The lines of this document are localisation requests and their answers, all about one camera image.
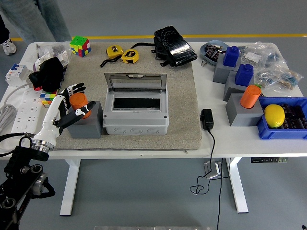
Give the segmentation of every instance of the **power adapter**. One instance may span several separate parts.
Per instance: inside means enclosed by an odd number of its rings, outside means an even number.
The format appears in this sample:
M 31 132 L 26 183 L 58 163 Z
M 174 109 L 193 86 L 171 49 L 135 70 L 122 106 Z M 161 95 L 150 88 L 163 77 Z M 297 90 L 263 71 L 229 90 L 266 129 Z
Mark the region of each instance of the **power adapter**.
M 214 122 L 211 109 L 201 111 L 201 122 L 204 130 L 213 129 Z

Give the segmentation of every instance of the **white robotic hand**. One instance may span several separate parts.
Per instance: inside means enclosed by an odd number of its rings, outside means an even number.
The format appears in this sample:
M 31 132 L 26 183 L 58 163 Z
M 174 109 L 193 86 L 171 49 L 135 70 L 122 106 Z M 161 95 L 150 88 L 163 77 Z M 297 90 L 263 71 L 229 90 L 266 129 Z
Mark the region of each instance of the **white robotic hand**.
M 63 129 L 80 120 L 95 105 L 95 102 L 89 102 L 84 107 L 68 113 L 70 97 L 77 92 L 84 92 L 84 83 L 71 85 L 59 93 L 48 108 L 43 121 L 43 127 L 33 137 L 32 149 L 48 153 L 56 146 L 56 138 L 62 133 Z

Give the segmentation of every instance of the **black bag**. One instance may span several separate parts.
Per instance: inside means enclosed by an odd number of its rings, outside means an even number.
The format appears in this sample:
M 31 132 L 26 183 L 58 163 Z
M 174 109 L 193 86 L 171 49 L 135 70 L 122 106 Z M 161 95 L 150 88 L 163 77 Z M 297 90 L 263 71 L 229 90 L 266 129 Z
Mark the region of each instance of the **black bag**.
M 161 66 L 181 66 L 197 59 L 197 54 L 173 26 L 157 30 L 153 38 L 157 58 L 165 60 Z

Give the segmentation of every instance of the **orange cup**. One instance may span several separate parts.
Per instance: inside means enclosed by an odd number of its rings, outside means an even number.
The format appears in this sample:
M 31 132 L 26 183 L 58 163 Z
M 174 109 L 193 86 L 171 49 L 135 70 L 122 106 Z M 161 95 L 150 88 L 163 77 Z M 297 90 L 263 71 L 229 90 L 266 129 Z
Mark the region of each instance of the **orange cup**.
M 73 94 L 69 99 L 71 106 L 74 110 L 79 109 L 86 104 L 88 104 L 87 98 L 84 93 L 78 92 Z M 90 110 L 82 119 L 86 119 L 91 115 L 92 111 Z
M 258 100 L 259 96 L 261 94 L 261 89 L 256 86 L 256 85 L 249 85 L 241 100 L 240 100 L 240 104 L 241 106 L 243 106 L 246 109 L 251 109 L 252 107 L 254 107 L 256 101 Z

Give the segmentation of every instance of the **gray electrical box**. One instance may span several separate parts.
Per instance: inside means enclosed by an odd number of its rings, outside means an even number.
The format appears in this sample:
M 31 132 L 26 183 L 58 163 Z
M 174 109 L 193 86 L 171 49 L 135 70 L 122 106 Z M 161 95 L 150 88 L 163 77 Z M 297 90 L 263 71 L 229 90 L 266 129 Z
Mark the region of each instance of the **gray electrical box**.
M 165 135 L 169 123 L 166 74 L 105 73 L 103 127 L 111 135 Z

